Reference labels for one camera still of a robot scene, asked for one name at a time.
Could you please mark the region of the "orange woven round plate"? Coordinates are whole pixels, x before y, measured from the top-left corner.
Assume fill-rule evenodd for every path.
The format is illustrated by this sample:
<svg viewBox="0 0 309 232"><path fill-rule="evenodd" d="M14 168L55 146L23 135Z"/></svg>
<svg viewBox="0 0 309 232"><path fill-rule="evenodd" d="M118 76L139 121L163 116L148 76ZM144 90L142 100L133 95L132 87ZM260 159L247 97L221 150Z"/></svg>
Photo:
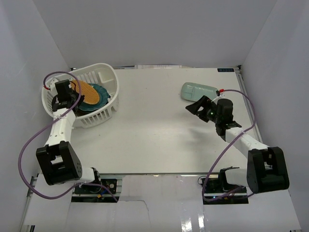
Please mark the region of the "orange woven round plate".
<svg viewBox="0 0 309 232"><path fill-rule="evenodd" d="M99 94L97 91L89 85L87 82L79 81L80 85L76 80L70 81L72 88L75 92L79 93L81 89L81 94L84 96L84 102L90 105L97 104L100 100Z"/></svg>

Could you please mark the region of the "light green rectangular plate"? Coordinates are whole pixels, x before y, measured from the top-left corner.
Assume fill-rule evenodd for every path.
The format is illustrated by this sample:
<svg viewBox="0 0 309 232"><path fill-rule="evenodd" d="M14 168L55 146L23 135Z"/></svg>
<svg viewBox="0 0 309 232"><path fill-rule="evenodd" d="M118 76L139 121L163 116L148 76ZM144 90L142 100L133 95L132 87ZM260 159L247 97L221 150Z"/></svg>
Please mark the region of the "light green rectangular plate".
<svg viewBox="0 0 309 232"><path fill-rule="evenodd" d="M217 97L217 88L207 85L186 82L181 89L181 98L187 101L196 102L203 96L214 100Z"/></svg>

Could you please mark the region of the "teal scalloped round plate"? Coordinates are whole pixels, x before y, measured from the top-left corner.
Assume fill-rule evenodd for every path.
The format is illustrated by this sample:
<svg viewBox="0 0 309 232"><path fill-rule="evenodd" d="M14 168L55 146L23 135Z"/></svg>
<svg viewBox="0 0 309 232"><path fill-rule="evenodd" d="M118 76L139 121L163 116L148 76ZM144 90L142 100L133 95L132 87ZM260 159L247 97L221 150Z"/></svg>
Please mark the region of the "teal scalloped round plate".
<svg viewBox="0 0 309 232"><path fill-rule="evenodd" d="M79 110L84 111L84 112L93 112L96 111L100 108L102 108L103 106L105 106L106 104L109 103L109 100L111 98L111 96L109 95L107 89L105 89L104 87L98 85L98 84L90 84L90 86L96 90L96 92L99 95L99 102L96 104L88 104L85 102L82 102L79 106Z"/></svg>

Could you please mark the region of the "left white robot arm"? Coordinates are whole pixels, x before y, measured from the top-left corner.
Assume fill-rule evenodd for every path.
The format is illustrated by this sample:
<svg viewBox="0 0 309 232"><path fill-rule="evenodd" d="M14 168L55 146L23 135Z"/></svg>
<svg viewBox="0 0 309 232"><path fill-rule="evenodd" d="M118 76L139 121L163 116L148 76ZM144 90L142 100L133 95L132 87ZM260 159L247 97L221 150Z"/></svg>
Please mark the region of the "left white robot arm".
<svg viewBox="0 0 309 232"><path fill-rule="evenodd" d="M48 185L66 182L85 183L92 193L101 190L102 181L95 168L85 168L70 144L71 132L76 119L76 107L79 94L71 87L69 80L55 83L56 96L52 100L54 120L51 132L44 147L36 151L36 157L45 181Z"/></svg>

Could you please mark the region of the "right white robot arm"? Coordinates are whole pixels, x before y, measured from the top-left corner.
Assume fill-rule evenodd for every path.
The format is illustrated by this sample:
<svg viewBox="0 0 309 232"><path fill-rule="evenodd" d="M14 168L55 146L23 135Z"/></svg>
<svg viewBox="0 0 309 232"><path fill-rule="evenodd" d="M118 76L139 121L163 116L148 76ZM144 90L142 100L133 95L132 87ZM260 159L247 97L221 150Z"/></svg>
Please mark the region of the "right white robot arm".
<svg viewBox="0 0 309 232"><path fill-rule="evenodd" d="M222 192L228 193L235 186L248 187L255 194L289 188L283 150L269 147L248 135L233 119L231 100L219 99L214 103L203 96L186 110L204 122L213 122L216 133L247 160L245 169L229 167L219 171L218 188Z"/></svg>

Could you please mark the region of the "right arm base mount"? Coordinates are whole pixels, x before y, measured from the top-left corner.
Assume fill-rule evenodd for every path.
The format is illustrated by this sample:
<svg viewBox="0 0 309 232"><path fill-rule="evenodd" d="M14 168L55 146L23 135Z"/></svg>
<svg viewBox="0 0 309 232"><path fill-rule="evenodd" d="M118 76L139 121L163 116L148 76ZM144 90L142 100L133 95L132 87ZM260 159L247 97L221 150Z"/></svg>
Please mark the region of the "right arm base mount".
<svg viewBox="0 0 309 232"><path fill-rule="evenodd" d="M204 191L204 205L249 203L245 187L240 188L238 185L227 183L225 176L227 169L232 169L232 167L210 174Z"/></svg>

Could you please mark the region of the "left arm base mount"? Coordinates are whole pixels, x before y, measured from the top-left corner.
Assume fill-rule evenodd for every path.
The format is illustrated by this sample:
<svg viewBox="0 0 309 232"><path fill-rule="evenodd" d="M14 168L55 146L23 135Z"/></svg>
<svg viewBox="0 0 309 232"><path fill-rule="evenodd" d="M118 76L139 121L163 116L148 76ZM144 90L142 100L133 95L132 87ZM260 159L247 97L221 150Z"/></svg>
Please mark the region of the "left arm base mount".
<svg viewBox="0 0 309 232"><path fill-rule="evenodd" d="M100 186L76 187L72 192L72 203L117 203L120 197L118 180L115 178L101 179Z"/></svg>

